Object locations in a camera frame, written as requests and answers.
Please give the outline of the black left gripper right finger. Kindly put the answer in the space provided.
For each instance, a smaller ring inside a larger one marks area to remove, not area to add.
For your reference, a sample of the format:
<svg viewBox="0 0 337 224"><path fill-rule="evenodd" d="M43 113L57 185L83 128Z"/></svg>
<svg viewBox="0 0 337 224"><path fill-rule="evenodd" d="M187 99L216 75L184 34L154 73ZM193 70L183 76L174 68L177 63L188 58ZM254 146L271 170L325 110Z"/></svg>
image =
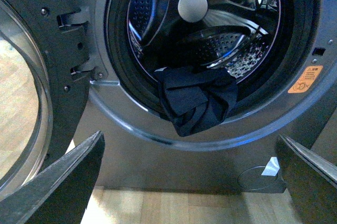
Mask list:
<svg viewBox="0 0 337 224"><path fill-rule="evenodd" d="M293 205L303 223L336 223L336 165L285 134L276 154Z"/></svg>

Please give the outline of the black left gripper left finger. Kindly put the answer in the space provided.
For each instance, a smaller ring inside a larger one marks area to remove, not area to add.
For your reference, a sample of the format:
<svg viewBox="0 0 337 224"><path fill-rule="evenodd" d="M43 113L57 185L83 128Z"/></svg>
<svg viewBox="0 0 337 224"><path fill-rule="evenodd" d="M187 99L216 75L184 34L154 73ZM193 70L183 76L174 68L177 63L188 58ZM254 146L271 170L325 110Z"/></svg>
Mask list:
<svg viewBox="0 0 337 224"><path fill-rule="evenodd" d="M105 150L95 132L1 201L1 223L81 223Z"/></svg>

